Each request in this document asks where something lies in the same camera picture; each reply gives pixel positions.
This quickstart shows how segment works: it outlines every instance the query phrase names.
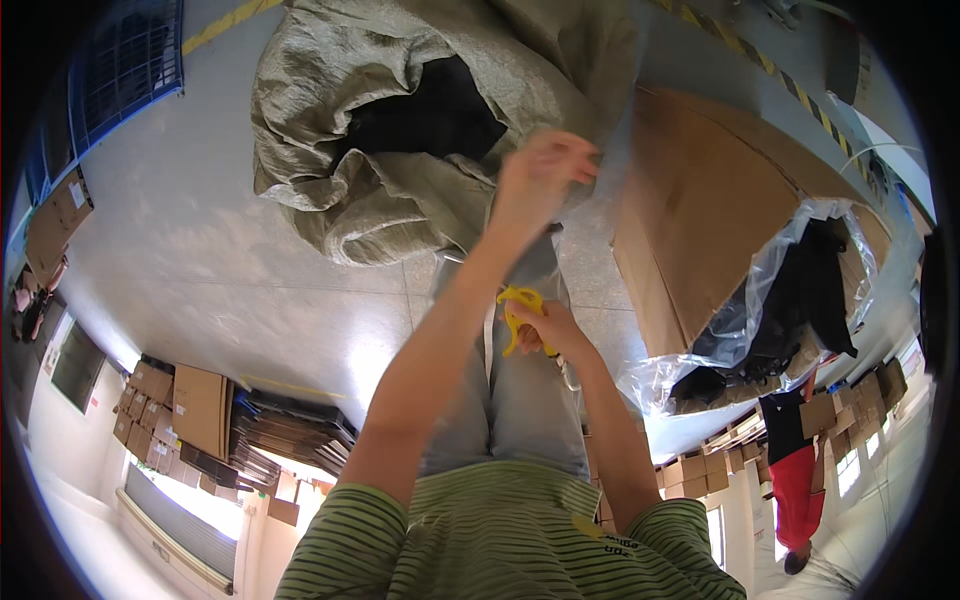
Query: yellow handle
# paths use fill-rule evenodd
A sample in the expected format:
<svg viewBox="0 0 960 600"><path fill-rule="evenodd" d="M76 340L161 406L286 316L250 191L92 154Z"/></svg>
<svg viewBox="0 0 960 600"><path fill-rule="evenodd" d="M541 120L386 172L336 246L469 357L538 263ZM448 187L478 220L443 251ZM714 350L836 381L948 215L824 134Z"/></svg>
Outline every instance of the yellow handle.
<svg viewBox="0 0 960 600"><path fill-rule="evenodd" d="M496 297L496 303L503 303L504 300L516 300L538 315L543 314L543 298L536 290L531 290L526 287L515 288L512 285L508 285L507 289ZM507 349L503 350L503 355L510 356L511 352L516 348L517 331L520 329L520 326L526 322L506 306L503 307L503 315L507 321L507 326L510 328L511 335L510 345L507 346ZM546 343L546 340L544 340L542 336L540 336L540 340L543 342L543 351L546 352L547 356L552 358L558 354L556 350Z"/></svg>

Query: green striped shirt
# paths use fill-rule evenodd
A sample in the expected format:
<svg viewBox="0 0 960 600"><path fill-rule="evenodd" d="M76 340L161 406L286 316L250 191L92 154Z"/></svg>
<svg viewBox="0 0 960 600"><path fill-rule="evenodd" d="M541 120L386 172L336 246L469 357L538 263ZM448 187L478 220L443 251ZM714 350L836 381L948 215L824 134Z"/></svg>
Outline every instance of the green striped shirt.
<svg viewBox="0 0 960 600"><path fill-rule="evenodd" d="M746 598L710 556L703 504L661 502L624 537L593 523L599 494L519 461L424 477L409 511L339 484L276 598Z"/></svg>

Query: white cable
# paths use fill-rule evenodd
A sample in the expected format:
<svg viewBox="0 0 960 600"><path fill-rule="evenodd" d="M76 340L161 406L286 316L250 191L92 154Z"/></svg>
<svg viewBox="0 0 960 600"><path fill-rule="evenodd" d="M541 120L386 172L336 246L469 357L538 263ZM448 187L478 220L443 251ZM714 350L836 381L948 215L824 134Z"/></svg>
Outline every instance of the white cable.
<svg viewBox="0 0 960 600"><path fill-rule="evenodd" d="M860 152L858 152L858 153L856 153L855 155L851 156L851 157L850 157L850 160L848 160L848 161L843 165L843 168L840 169L840 174L842 175L843 172L844 172L845 170L847 170L847 167L850 166L850 163L853 162L853 159L854 159L854 158L857 158L858 156L860 156L860 155L862 155L862 154L864 154L864 153L866 153L866 152L870 152L873 148L879 148L880 146L900 146L900 147L903 148L904 150L913 150L913 151L915 151L915 152L919 152L920 154L923 154L923 153L924 153L924 151L921 150L920 148L915 148L915 147L913 147L913 146L907 146L907 145L905 145L905 144L898 144L897 142L880 142L879 144L874 144L873 146L867 146L866 148L864 148L864 149L861 150Z"/></svg>

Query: hand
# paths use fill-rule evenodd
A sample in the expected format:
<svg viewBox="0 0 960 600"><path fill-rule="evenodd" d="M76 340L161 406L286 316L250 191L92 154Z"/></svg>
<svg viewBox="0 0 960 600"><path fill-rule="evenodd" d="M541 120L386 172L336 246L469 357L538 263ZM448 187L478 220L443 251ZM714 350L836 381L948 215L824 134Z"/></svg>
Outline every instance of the hand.
<svg viewBox="0 0 960 600"><path fill-rule="evenodd" d="M569 132L541 130L507 156L500 170L489 231L526 247L564 203L571 181L590 183L596 147Z"/></svg>
<svg viewBox="0 0 960 600"><path fill-rule="evenodd" d="M507 300L507 308L527 323L517 330L517 343L524 354L542 348L542 340L545 339L574 366L599 356L596 348L573 319L573 315L561 302L544 302L543 315L538 315L516 300Z"/></svg>

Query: person in red pants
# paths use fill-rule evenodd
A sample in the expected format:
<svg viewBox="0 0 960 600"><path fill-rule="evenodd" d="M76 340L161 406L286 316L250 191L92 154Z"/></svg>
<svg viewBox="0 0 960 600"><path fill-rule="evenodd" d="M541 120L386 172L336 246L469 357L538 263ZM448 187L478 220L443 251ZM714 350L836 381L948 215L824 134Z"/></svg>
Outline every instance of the person in red pants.
<svg viewBox="0 0 960 600"><path fill-rule="evenodd" d="M787 575L804 570L813 544L810 538L820 526L824 510L824 444L820 431L817 452L813 438L804 438L800 405L804 396L797 392L774 394L760 399L763 420L767 424L767 461L777 499L777 540L788 552L783 562Z"/></svg>

